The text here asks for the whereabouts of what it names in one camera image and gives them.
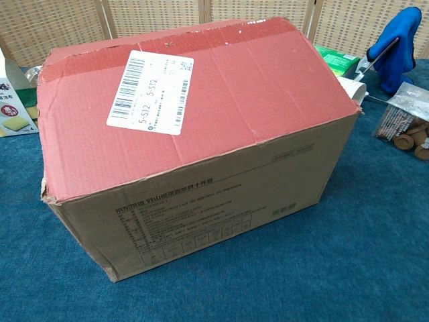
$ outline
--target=yellow sponge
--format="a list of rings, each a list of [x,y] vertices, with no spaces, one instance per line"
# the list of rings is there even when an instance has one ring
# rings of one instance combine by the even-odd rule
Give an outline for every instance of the yellow sponge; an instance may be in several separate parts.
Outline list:
[[[32,119],[37,119],[39,117],[39,112],[38,112],[38,107],[37,106],[26,107],[25,109],[27,110],[28,115]]]
[[[11,117],[7,121],[4,121],[2,124],[8,129],[11,129],[12,131],[18,131],[23,127],[29,125],[26,119],[23,119],[19,116]]]

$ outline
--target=red cardboard box top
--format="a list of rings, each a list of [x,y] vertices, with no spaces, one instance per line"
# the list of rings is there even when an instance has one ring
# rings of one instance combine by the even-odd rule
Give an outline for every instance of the red cardboard box top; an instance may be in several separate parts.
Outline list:
[[[131,50],[194,59],[179,136],[106,125]],[[54,50],[39,77],[38,108],[46,197],[59,203],[357,112],[283,18]]]

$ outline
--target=blue towel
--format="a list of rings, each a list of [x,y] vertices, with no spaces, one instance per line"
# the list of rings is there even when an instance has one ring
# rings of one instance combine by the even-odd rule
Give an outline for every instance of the blue towel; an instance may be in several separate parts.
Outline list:
[[[397,37],[393,45],[375,64],[374,69],[381,79],[381,88],[389,94],[396,93],[403,82],[414,82],[403,75],[416,66],[414,60],[414,34],[422,20],[422,12],[417,7],[408,7],[399,12],[384,28],[378,41],[367,51],[368,61],[372,62]]]

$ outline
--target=blue cloth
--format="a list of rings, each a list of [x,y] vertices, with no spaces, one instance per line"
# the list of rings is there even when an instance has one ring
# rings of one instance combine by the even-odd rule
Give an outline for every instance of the blue cloth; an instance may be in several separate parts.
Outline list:
[[[416,33],[422,12],[417,7],[409,7],[399,12],[384,28],[378,41],[367,51],[368,61],[372,62],[396,38],[393,45],[375,64],[374,69],[381,79],[381,88],[394,94],[403,82],[413,84],[412,79],[403,75],[416,66],[414,60],[414,34]]]
[[[40,202],[38,135],[0,138],[0,321],[427,321],[429,164],[363,108],[320,204],[115,284]]]

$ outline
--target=wicker screen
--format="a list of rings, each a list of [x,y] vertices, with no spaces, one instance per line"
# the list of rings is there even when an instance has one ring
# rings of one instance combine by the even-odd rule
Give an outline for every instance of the wicker screen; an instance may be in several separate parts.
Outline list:
[[[105,39],[94,1],[3,0],[3,49],[20,66],[43,63],[50,50]]]
[[[194,25],[198,0],[108,0],[118,37]]]
[[[414,37],[414,56],[421,57],[429,38],[428,0],[324,0],[318,23],[312,26],[316,27],[314,43],[362,57],[389,21],[409,6],[422,10],[422,23]]]
[[[286,17],[299,30],[303,30],[309,0],[212,0],[213,21],[225,19],[261,19]]]

